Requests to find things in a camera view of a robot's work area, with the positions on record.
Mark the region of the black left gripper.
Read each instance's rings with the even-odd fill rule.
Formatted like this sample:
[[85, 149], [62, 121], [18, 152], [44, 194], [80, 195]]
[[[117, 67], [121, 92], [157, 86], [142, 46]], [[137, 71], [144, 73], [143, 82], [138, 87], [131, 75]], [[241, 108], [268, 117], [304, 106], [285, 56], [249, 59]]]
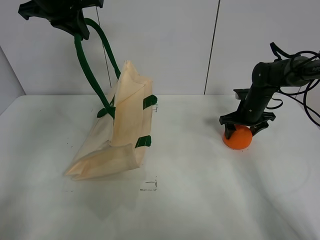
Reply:
[[30, 17], [43, 18], [51, 23], [58, 23], [58, 28], [72, 36], [79, 34], [88, 40], [90, 32], [85, 23], [83, 9], [102, 8], [103, 0], [30, 0], [22, 3], [18, 13], [28, 20]]

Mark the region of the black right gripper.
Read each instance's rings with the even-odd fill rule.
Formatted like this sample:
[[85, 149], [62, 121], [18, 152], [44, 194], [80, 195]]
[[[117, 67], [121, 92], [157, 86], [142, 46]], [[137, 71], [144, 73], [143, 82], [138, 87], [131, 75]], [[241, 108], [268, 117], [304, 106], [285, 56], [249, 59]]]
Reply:
[[219, 123], [225, 126], [224, 136], [227, 140], [236, 132], [236, 125], [251, 126], [250, 131], [254, 137], [269, 127], [267, 121], [275, 120], [273, 112], [265, 112], [276, 92], [275, 88], [241, 88], [233, 91], [240, 100], [237, 110], [219, 117]]

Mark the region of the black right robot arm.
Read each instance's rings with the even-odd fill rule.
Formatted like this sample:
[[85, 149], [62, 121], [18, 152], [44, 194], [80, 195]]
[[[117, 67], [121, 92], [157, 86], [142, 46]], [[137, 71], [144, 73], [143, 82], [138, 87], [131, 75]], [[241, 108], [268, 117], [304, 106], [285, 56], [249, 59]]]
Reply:
[[225, 126], [224, 135], [229, 139], [236, 126], [249, 127], [254, 136], [268, 128], [268, 121], [274, 121], [272, 112], [265, 112], [268, 103], [281, 87], [302, 87], [320, 78], [320, 61], [305, 56], [295, 56], [274, 62], [258, 63], [251, 76], [251, 87], [234, 89], [240, 100], [236, 111], [219, 118]]

